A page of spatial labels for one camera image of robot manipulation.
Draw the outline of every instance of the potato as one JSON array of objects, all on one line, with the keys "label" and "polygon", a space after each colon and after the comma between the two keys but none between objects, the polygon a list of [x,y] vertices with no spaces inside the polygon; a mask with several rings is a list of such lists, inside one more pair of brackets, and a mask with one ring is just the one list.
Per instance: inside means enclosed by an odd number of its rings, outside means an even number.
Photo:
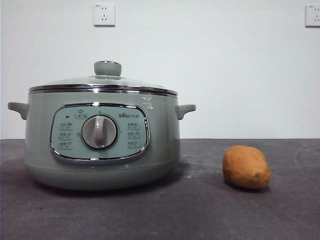
[{"label": "potato", "polygon": [[263,189],[271,172],[263,153],[251,146],[232,146],[224,154],[223,176],[231,184],[247,189]]}]

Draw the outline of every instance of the glass lid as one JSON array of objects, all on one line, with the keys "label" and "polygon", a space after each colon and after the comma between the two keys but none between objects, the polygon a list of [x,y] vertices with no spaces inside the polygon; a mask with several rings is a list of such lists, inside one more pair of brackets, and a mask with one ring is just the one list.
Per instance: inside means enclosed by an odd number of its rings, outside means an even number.
[{"label": "glass lid", "polygon": [[29,88],[29,92],[112,92],[136,91],[162,93],[177,96],[176,91],[165,89],[163,86],[120,77],[121,64],[114,61],[97,61],[94,63],[94,76],[75,77],[50,82],[46,85]]}]

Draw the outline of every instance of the pot base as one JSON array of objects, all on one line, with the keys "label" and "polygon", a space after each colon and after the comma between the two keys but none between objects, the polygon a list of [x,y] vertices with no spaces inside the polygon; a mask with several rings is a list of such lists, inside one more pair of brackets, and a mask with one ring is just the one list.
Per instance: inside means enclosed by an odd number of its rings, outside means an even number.
[{"label": "pot base", "polygon": [[153,182],[169,172],[178,161],[108,171],[59,171],[27,165],[32,177],[45,185],[68,190],[100,191],[128,188]]}]

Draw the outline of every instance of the pot handle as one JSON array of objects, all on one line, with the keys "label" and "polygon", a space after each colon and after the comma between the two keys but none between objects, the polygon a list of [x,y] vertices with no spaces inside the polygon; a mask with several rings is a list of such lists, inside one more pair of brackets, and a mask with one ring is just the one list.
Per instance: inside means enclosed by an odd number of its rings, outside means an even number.
[{"label": "pot handle", "polygon": [[8,102],[8,109],[18,112],[23,120],[27,120],[29,104],[20,102]]},{"label": "pot handle", "polygon": [[178,117],[178,120],[182,120],[184,115],[189,112],[193,112],[196,110],[196,105],[194,104],[187,104],[187,105],[180,105],[175,107],[175,113]]}]

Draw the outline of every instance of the chrome trim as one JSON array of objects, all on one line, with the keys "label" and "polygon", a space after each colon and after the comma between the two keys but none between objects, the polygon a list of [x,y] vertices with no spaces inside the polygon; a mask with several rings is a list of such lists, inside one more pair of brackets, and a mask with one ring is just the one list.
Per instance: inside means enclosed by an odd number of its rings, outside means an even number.
[{"label": "chrome trim", "polygon": [[137,90],[115,90],[115,89],[99,89],[99,88],[87,88],[87,89],[48,89],[48,90],[33,90],[29,92],[31,94],[51,94],[51,93],[112,93],[112,94],[141,94],[141,95],[157,95],[171,98],[177,98],[177,95],[162,92],[151,91],[137,91]]},{"label": "chrome trim", "polygon": [[[66,164],[80,164],[80,165],[106,165],[106,164],[120,164],[120,163],[128,163],[135,161],[139,159],[146,151],[148,146],[150,145],[150,128],[149,128],[149,121],[147,118],[147,113],[139,106],[137,105],[128,105],[128,104],[120,104],[120,103],[99,103],[99,105],[93,105],[96,104],[94,102],[90,103],[73,103],[73,104],[65,104],[59,107],[53,114],[53,119],[51,123],[51,129],[50,129],[50,137],[49,137],[49,146],[52,154],[55,156],[55,158],[63,163]],[[144,126],[146,130],[146,141],[144,146],[140,149],[140,151],[128,155],[128,156],[122,156],[122,157],[110,157],[110,158],[75,158],[70,156],[65,156],[63,154],[60,154],[58,151],[55,150],[53,144],[52,144],[52,131],[54,127],[54,121],[55,117],[58,111],[64,108],[73,108],[73,107],[83,107],[83,106],[105,106],[105,107],[117,107],[117,108],[131,108],[131,109],[137,109],[139,110],[143,117],[144,117]]]},{"label": "chrome trim", "polygon": [[126,86],[126,85],[104,85],[104,84],[55,84],[55,85],[42,85],[33,86],[29,88],[29,93],[39,90],[50,90],[50,93],[56,93],[57,90],[62,92],[73,92],[75,90],[103,90],[103,91],[136,91],[136,92],[150,92],[161,93],[167,95],[177,96],[176,91],[161,89],[156,87],[147,86]]}]

